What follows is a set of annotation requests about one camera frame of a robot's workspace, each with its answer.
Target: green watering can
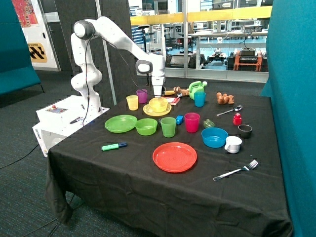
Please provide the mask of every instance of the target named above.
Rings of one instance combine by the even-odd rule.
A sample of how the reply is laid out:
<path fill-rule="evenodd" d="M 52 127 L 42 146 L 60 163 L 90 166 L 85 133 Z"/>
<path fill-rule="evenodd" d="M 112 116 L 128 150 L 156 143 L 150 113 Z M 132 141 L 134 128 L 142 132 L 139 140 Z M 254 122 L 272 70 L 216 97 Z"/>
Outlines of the green watering can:
<path fill-rule="evenodd" d="M 202 91 L 204 92 L 204 87 L 207 85 L 207 82 L 203 81 L 200 82 L 200 81 L 195 81 L 195 82 L 192 82 L 189 86 L 189 95 L 190 95 L 190 98 L 194 100 L 194 93 L 196 93 L 197 91 Z"/>

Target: green cup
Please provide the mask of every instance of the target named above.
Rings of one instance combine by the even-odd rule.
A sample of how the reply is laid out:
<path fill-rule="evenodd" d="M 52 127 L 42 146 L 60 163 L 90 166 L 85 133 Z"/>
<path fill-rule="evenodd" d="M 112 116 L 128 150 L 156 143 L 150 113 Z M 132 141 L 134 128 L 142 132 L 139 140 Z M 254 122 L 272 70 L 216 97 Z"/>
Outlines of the green cup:
<path fill-rule="evenodd" d="M 176 119 L 165 117 L 160 120 L 162 133 L 165 137 L 173 137 L 176 132 Z"/>

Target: pink cup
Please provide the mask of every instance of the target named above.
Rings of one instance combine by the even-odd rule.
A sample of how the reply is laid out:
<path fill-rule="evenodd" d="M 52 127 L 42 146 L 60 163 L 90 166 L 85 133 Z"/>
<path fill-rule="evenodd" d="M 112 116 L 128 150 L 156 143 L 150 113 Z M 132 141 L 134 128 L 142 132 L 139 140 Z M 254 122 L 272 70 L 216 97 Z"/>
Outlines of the pink cup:
<path fill-rule="evenodd" d="M 136 94 L 138 95 L 138 102 L 140 104 L 147 103 L 147 90 L 145 89 L 137 90 Z"/>
<path fill-rule="evenodd" d="M 199 114 L 187 113 L 184 115 L 184 121 L 188 132 L 194 133 L 198 131 Z"/>

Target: brown toy animal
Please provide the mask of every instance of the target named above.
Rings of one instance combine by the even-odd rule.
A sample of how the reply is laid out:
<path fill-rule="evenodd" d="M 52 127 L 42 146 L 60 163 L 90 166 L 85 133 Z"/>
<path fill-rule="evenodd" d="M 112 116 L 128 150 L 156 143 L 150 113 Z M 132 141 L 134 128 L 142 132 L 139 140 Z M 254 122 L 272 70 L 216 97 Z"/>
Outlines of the brown toy animal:
<path fill-rule="evenodd" d="M 180 93 L 181 93 L 182 96 L 188 96 L 188 95 L 190 95 L 189 89 L 184 90 L 184 89 L 181 89 L 180 87 L 174 87 L 174 88 L 173 88 L 173 91 L 176 92 L 177 94 L 180 94 Z"/>
<path fill-rule="evenodd" d="M 227 94 L 223 94 L 218 92 L 216 94 L 217 97 L 217 103 L 220 105 L 225 105 L 225 104 L 229 104 L 229 105 L 233 105 L 234 104 L 234 96 L 232 95 L 227 95 Z"/>

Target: spoon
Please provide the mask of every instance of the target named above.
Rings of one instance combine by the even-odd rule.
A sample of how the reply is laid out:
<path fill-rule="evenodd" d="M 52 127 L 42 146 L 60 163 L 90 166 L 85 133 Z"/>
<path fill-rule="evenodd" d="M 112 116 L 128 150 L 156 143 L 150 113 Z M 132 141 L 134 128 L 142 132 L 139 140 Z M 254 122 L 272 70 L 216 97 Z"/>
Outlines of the spoon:
<path fill-rule="evenodd" d="M 223 114 L 228 113 L 228 112 L 230 112 L 230 111 L 240 111 L 241 109 L 242 109 L 242 105 L 238 105 L 238 106 L 236 106 L 235 108 L 233 108 L 232 110 L 228 110 L 228 111 L 226 111 L 226 112 L 217 114 L 217 116 L 223 115 Z"/>

